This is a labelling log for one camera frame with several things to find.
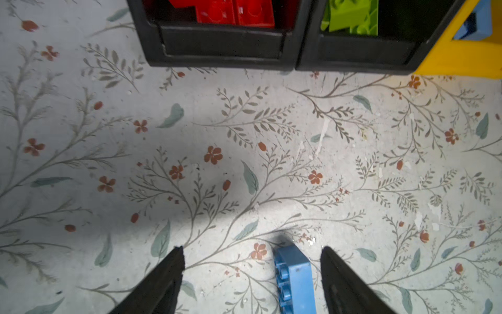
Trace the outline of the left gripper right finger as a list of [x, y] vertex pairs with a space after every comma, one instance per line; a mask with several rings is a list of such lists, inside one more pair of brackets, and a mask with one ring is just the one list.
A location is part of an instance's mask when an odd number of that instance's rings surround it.
[[395, 314], [331, 247], [323, 248], [320, 265], [329, 313]]

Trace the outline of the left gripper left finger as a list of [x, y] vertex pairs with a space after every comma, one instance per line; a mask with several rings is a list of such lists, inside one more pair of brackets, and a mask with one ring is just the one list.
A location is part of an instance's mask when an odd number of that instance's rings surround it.
[[184, 251], [175, 247], [111, 314], [173, 314], [185, 269]]

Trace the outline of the small red lego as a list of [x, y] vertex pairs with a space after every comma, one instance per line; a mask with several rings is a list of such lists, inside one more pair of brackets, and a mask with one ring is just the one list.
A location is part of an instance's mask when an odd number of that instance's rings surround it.
[[197, 5], [197, 0], [169, 0], [175, 9], [185, 9]]

